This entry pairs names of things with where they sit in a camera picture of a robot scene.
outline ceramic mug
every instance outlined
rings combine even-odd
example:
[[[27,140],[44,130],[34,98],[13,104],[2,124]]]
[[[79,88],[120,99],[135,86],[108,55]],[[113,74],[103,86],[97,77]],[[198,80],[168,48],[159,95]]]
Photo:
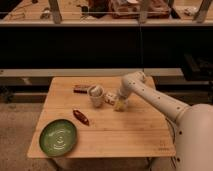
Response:
[[[100,85],[91,86],[87,94],[93,104],[94,107],[98,108],[101,107],[104,101],[104,89]]]

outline red pepper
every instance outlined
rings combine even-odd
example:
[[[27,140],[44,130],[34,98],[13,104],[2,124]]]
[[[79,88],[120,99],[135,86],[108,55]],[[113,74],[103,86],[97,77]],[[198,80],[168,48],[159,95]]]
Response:
[[[87,117],[81,113],[79,110],[73,110],[73,115],[76,119],[78,119],[81,123],[89,126],[89,120]]]

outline tabletop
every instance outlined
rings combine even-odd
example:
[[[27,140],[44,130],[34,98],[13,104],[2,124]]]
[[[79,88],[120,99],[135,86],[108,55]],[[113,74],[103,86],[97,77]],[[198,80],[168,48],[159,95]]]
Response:
[[[129,97],[128,108],[116,112],[104,103],[93,108],[87,94],[73,92],[75,85],[96,85],[116,92],[120,77],[55,77],[52,80],[43,110],[37,123],[29,158],[47,158],[39,147],[42,129],[56,119],[67,119],[77,127],[77,144],[66,158],[159,157],[174,156],[175,148],[165,117],[135,94]],[[154,88],[151,77],[146,84]],[[72,114],[78,109],[89,119],[90,126]]]

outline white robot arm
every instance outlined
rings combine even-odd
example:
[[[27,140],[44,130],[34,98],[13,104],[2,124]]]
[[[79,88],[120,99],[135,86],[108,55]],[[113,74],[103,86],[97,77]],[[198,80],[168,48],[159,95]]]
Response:
[[[213,106],[188,104],[144,84],[143,72],[122,77],[118,96],[133,92],[142,97],[178,126],[177,171],[213,171]]]

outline green ceramic plate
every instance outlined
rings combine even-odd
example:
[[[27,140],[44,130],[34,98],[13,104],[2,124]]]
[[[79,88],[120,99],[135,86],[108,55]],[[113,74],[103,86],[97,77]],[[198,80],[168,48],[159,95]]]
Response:
[[[39,144],[48,156],[60,156],[69,152],[77,140],[75,125],[65,119],[49,123],[42,131]]]

